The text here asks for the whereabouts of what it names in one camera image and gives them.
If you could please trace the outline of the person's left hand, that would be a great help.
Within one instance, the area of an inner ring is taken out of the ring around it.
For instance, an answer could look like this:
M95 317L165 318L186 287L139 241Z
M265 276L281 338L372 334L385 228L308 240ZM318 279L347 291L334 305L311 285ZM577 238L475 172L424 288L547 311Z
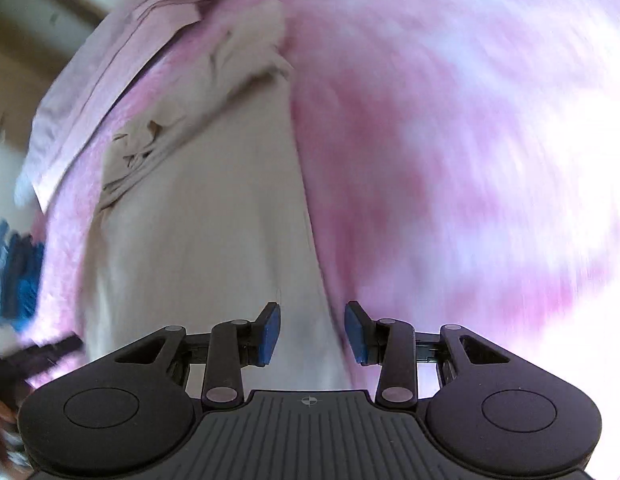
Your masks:
M0 463L7 467L12 466L7 452L7 430L16 422L14 412L0 400Z

